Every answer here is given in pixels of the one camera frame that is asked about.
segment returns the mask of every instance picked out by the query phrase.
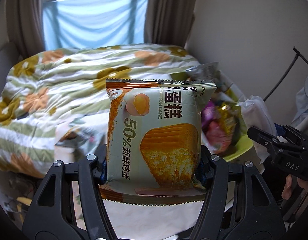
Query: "yellow snack package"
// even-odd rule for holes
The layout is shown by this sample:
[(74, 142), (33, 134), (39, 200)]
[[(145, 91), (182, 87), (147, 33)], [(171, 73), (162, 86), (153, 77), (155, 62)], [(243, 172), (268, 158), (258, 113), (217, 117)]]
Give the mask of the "yellow snack package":
[(194, 177), (201, 114), (214, 83), (107, 80), (111, 100), (103, 198), (132, 204), (204, 199)]

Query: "metal screw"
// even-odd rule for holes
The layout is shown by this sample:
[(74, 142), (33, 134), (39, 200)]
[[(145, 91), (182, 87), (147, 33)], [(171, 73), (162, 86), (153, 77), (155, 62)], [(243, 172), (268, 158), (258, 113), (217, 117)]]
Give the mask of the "metal screw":
[(62, 165), (62, 161), (56, 161), (53, 164), (55, 167), (61, 166)]
[(245, 162), (245, 166), (251, 168), (251, 167), (253, 167), (254, 165), (253, 165), (252, 162), (246, 161), (246, 162)]
[(218, 155), (212, 155), (210, 158), (212, 159), (212, 161), (215, 161), (215, 162), (219, 161), (220, 159)]
[(95, 158), (96, 158), (96, 155), (95, 155), (95, 154), (90, 154), (90, 155), (87, 156), (87, 159), (88, 159), (89, 161), (95, 160)]

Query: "floral bedspread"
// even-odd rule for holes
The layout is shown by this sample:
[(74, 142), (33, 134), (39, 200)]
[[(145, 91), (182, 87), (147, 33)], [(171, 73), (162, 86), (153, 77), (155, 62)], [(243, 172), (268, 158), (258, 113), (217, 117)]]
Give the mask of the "floral bedspread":
[(107, 78), (169, 79), (198, 64), (183, 48), (155, 44), (58, 49), (23, 60), (0, 98), (0, 169), (43, 177), (65, 158), (55, 156), (57, 125), (109, 111)]

